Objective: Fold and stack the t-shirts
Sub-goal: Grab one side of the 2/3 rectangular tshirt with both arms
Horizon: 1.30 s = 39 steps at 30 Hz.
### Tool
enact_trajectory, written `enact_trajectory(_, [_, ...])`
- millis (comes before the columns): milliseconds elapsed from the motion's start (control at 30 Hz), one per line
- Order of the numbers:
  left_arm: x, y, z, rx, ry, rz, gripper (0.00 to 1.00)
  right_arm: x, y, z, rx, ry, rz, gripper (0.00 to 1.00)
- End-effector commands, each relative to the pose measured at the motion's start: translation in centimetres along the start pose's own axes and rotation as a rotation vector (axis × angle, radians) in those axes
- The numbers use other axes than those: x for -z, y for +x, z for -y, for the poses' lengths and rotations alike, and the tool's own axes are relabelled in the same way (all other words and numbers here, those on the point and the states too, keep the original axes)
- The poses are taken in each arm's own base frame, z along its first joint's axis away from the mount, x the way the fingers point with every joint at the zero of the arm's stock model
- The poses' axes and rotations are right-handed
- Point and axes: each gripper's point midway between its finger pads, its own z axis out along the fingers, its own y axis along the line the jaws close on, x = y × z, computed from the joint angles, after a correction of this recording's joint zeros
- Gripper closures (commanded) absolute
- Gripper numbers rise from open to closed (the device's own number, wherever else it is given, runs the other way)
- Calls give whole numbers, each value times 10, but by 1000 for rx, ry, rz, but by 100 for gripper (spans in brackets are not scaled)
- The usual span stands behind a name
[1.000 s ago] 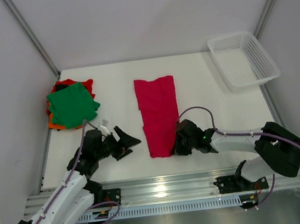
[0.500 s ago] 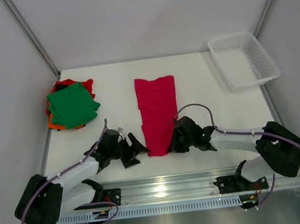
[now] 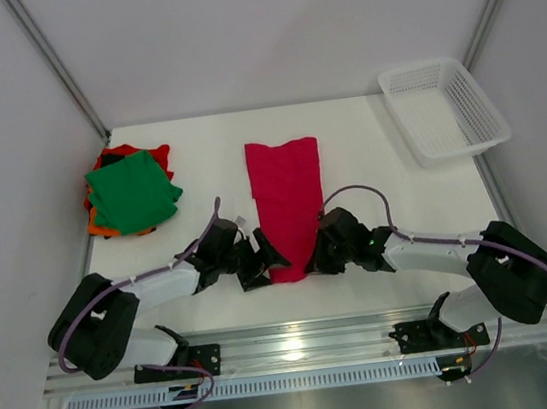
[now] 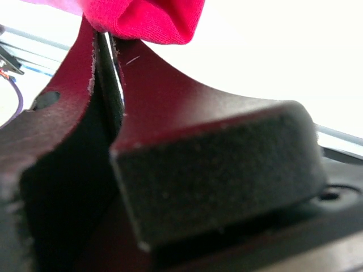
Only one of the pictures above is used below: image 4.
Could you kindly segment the crimson t shirt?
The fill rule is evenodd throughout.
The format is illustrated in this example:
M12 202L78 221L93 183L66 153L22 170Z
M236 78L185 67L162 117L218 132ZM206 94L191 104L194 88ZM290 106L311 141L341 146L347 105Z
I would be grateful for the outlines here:
M100 32L121 39L162 45L185 45L196 31L202 0L78 0L29 1L83 15Z

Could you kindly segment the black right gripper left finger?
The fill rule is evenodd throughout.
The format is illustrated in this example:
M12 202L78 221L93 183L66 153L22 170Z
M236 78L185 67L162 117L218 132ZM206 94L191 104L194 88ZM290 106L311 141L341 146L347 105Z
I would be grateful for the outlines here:
M96 49L82 20L33 108L1 130L2 271L70 271L116 194Z

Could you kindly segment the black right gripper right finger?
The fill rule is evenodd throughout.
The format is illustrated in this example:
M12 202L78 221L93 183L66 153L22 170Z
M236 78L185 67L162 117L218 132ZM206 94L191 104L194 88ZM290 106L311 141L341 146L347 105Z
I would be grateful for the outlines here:
M295 101L244 97L116 40L124 96L110 148L147 252L305 201L326 185L314 123Z

